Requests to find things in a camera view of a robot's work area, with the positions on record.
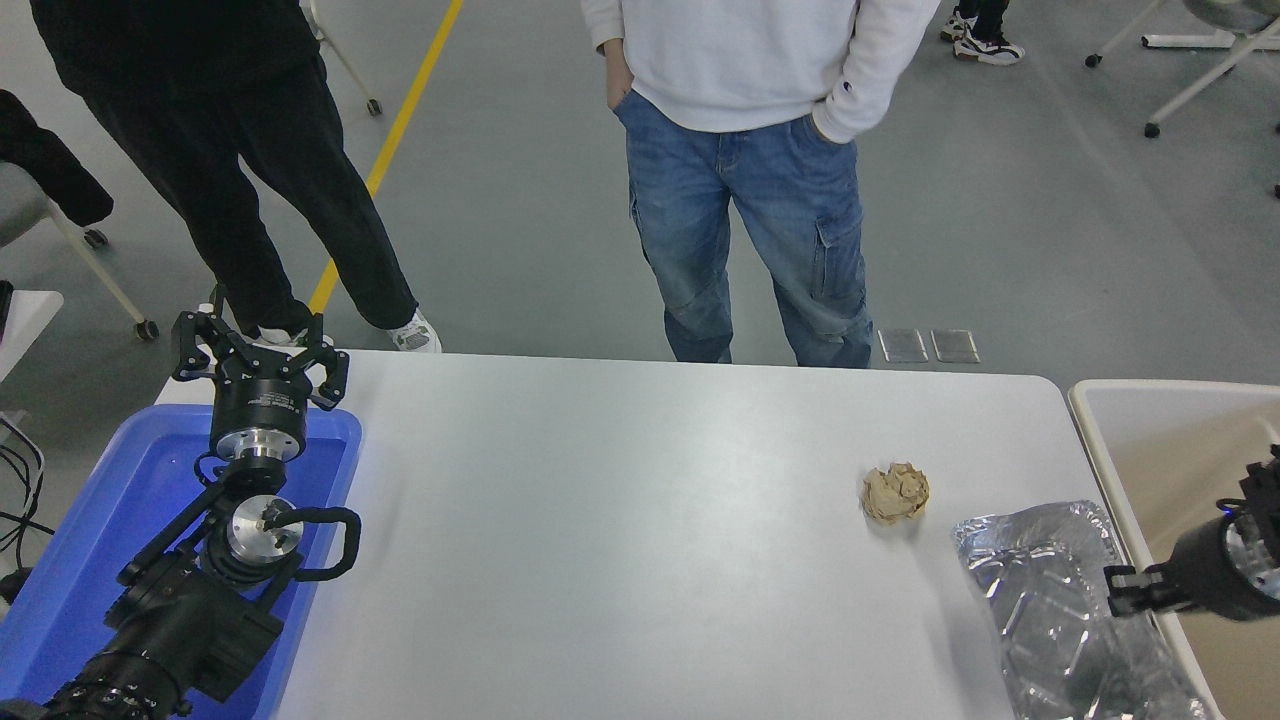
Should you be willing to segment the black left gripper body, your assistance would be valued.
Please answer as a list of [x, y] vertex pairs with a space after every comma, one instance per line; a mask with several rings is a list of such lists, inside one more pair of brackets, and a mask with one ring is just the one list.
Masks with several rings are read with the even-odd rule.
[[214, 375], [211, 436], [268, 429], [303, 437], [314, 384], [305, 372], [282, 374], [292, 363], [292, 356], [274, 351], [220, 359]]

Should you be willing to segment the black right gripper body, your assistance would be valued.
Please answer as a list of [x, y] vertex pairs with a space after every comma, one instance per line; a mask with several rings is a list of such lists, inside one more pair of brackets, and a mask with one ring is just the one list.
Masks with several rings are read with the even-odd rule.
[[1165, 569], [1166, 578], [1198, 610], [1236, 623], [1279, 615], [1277, 560], [1248, 512], [1185, 533]]

